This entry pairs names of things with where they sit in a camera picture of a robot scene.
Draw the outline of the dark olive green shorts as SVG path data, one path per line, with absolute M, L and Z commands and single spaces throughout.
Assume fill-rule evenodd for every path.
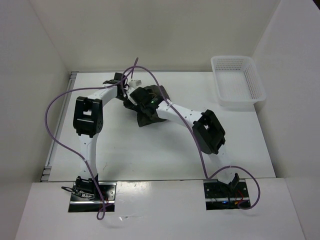
M 128 97 L 125 97 L 123 99 L 123 106 L 137 112 L 137 123 L 139 127 L 166 121 L 156 113 L 156 108 L 159 103 L 164 99 L 170 100 L 163 85 L 138 87 L 133 90 L 132 94 L 132 98 L 136 104 L 132 103 Z

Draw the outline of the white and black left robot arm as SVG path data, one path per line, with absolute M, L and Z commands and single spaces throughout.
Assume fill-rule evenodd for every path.
M 112 99 L 124 99 L 122 90 L 123 74 L 115 73 L 112 80 L 88 96 L 79 96 L 75 101 L 73 128 L 80 141 L 80 155 L 83 163 L 75 181 L 76 193 L 85 198 L 98 199 L 99 183 L 96 165 L 96 150 L 99 133 L 103 129 L 103 108 Z

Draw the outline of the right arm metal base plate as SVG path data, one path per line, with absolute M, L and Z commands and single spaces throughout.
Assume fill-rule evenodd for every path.
M 233 191 L 228 191 L 218 181 L 204 181 L 204 197 L 207 211 L 213 210 L 234 210 L 251 207 L 247 184 L 241 180 Z

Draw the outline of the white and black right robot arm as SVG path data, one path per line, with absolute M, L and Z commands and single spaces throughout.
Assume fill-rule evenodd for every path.
M 225 147 L 226 132 L 213 111 L 194 111 L 174 104 L 151 86 L 130 87 L 126 97 L 128 102 L 124 105 L 137 112 L 139 127 L 165 121 L 179 124 L 191 130 L 196 146 L 220 169 L 231 165 Z

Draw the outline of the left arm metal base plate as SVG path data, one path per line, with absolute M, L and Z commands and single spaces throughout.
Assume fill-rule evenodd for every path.
M 117 183 L 99 182 L 99 188 L 106 205 L 105 211 L 114 212 Z M 71 192 L 68 207 L 69 213 L 97 213 L 103 207 L 103 202 L 98 193 L 93 195 L 83 191 L 76 191 L 76 184 L 72 188 L 69 187 L 68 191 Z

